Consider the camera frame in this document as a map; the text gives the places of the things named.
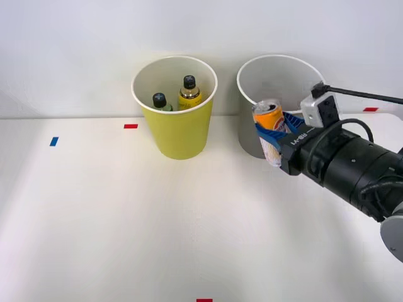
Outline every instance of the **tape marker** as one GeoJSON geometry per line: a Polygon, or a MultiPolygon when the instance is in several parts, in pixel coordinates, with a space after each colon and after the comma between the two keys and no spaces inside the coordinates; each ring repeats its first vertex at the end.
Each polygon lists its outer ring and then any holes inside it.
{"type": "Polygon", "coordinates": [[[365,108],[363,111],[364,112],[376,112],[376,110],[378,110],[378,107],[367,107],[365,108]]]}
{"type": "Polygon", "coordinates": [[[50,147],[56,146],[58,140],[58,137],[53,137],[52,141],[50,142],[50,147]]]}
{"type": "Polygon", "coordinates": [[[137,129],[138,124],[125,124],[125,129],[137,129]]]}

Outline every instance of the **white tabletop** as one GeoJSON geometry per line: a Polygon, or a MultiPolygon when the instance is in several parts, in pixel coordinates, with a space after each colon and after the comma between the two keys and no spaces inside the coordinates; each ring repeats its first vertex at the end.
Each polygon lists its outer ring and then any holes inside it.
{"type": "MultiPolygon", "coordinates": [[[[397,117],[354,117],[403,146],[397,117]]],[[[402,301],[380,225],[236,131],[213,117],[177,161],[143,118],[0,121],[0,301],[402,301]]]]}

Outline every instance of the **yellow paper cup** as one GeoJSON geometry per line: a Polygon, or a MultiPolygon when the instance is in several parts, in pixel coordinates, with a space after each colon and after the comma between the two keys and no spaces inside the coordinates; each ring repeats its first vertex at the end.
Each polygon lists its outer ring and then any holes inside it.
{"type": "Polygon", "coordinates": [[[217,84],[217,75],[208,64],[185,56],[156,60],[135,76],[132,82],[133,96],[141,105],[162,154],[172,159],[190,159],[204,149],[217,84]],[[152,96],[162,92],[174,110],[178,110],[179,90],[183,77],[188,74],[196,78],[204,102],[183,111],[166,112],[152,108],[152,96]]]}

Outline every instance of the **black cable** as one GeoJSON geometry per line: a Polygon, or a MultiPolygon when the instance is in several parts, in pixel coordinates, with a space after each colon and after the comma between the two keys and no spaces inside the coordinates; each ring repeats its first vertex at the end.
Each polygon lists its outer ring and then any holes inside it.
{"type": "Polygon", "coordinates": [[[312,158],[314,157],[314,153],[315,153],[316,149],[318,148],[319,144],[321,143],[321,141],[323,141],[323,139],[326,138],[329,135],[329,133],[332,132],[334,129],[336,129],[337,127],[339,127],[343,124],[348,124],[348,123],[356,123],[356,124],[361,125],[365,129],[366,134],[368,135],[368,140],[373,143],[373,135],[372,135],[371,129],[363,121],[357,120],[356,118],[348,118],[347,120],[338,121],[338,122],[334,123],[333,125],[327,127],[318,136],[318,138],[316,139],[316,142],[312,146],[312,149],[310,149],[308,159],[307,159],[307,170],[308,170],[309,174],[318,178],[318,176],[316,176],[314,174],[314,171],[312,170],[312,158]]]}
{"type": "MultiPolygon", "coordinates": [[[[398,178],[398,179],[403,179],[403,176],[400,176],[400,175],[385,175],[385,176],[382,176],[382,177],[380,177],[380,178],[377,179],[377,181],[375,182],[375,184],[367,185],[367,186],[363,187],[363,188],[361,189],[360,193],[359,193],[359,196],[360,196],[360,199],[362,200],[364,195],[368,194],[370,191],[374,191],[375,200],[377,201],[377,204],[378,204],[379,208],[383,211],[384,217],[387,218],[387,217],[391,216],[392,213],[388,212],[388,211],[386,210],[386,208],[383,206],[383,204],[382,204],[382,202],[381,202],[381,200],[380,200],[380,197],[379,197],[379,193],[378,193],[378,190],[381,188],[381,187],[379,186],[379,182],[381,182],[382,179],[385,179],[385,178],[398,178]]],[[[390,187],[390,186],[394,186],[395,184],[396,184],[397,187],[400,187],[400,185],[398,185],[398,183],[402,183],[402,184],[403,184],[403,182],[396,182],[396,181],[393,181],[393,182],[381,182],[381,183],[384,184],[383,186],[386,186],[386,187],[388,187],[388,186],[389,186],[389,187],[390,187]]]]}
{"type": "Polygon", "coordinates": [[[381,101],[386,101],[386,102],[390,102],[390,103],[403,105],[403,99],[393,98],[391,96],[381,96],[379,94],[372,94],[372,93],[366,93],[366,92],[359,92],[359,91],[335,88],[335,87],[331,87],[329,85],[325,85],[324,90],[341,93],[341,94],[348,94],[349,96],[358,96],[359,98],[380,99],[381,101]]]}
{"type": "Polygon", "coordinates": [[[383,215],[383,217],[386,217],[386,218],[388,218],[390,215],[391,215],[391,213],[389,213],[387,210],[386,210],[386,208],[383,206],[383,204],[382,204],[382,202],[381,202],[381,200],[380,200],[380,197],[379,197],[379,193],[378,193],[378,190],[375,190],[375,200],[377,201],[377,204],[378,204],[378,206],[379,206],[379,208],[382,210],[382,215],[383,215]]]}

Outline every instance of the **bottle cap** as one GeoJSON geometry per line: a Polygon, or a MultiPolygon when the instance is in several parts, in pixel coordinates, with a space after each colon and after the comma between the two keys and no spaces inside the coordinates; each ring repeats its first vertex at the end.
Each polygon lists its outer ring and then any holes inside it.
{"type": "Polygon", "coordinates": [[[161,92],[155,93],[152,96],[152,102],[154,103],[155,108],[163,108],[166,105],[166,98],[165,95],[161,92]]]}
{"type": "Polygon", "coordinates": [[[186,89],[193,89],[196,87],[196,79],[192,75],[187,75],[183,78],[183,87],[186,89]]]}

